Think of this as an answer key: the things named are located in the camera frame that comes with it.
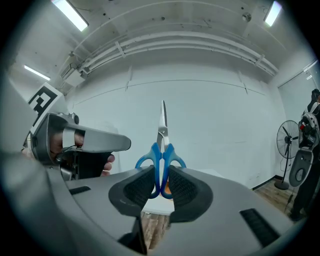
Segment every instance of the scissors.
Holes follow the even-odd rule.
[[[161,152],[162,141],[164,142],[164,153]],[[149,153],[142,156],[135,165],[135,168],[140,168],[141,164],[150,159],[155,167],[155,192],[151,194],[150,199],[156,198],[160,193],[166,199],[172,199],[172,194],[165,192],[166,184],[169,176],[169,166],[172,161],[177,161],[181,167],[186,168],[185,162],[176,155],[174,146],[169,143],[168,137],[168,125],[167,125],[167,111],[165,101],[161,101],[161,115],[158,126],[158,134],[156,137],[156,142],[153,143]],[[160,186],[160,160],[164,159],[164,168],[162,175],[162,182]]]

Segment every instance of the electric fan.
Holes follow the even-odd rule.
[[[287,190],[289,184],[284,182],[288,167],[288,160],[296,156],[299,149],[299,127],[295,121],[288,120],[280,125],[276,135],[276,146],[281,156],[286,158],[284,175],[282,180],[274,183],[274,186],[280,190]]]

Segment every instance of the wooden floor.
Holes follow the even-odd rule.
[[[275,181],[277,180],[274,179],[269,181],[268,183],[254,190],[254,192],[278,208],[280,211],[285,211],[285,214],[288,214],[292,209],[298,189],[295,189],[295,191],[293,191],[292,188],[289,188],[288,190],[277,189],[274,185]],[[293,198],[286,208],[288,199],[292,192]],[[169,216],[141,212],[141,220],[145,245],[150,252],[150,250],[153,250],[157,246],[157,243],[162,239],[166,230],[168,229]]]

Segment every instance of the black rubber pad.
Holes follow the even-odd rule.
[[[109,199],[123,215],[140,216],[155,187],[155,167],[150,165],[137,174],[114,184]]]
[[[207,183],[173,165],[169,167],[169,189],[174,204],[170,223],[196,220],[207,211],[214,198]]]

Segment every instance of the human hand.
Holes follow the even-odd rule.
[[[60,133],[55,133],[53,136],[50,138],[50,155],[52,159],[55,159],[59,153],[62,152],[63,149],[63,134],[62,132]],[[82,146],[84,144],[84,137],[78,133],[74,134],[74,144],[76,146]],[[107,163],[104,165],[103,170],[101,170],[101,175],[100,176],[108,176],[110,175],[110,170],[112,169],[112,164],[115,161],[115,156],[111,154],[108,159]]]

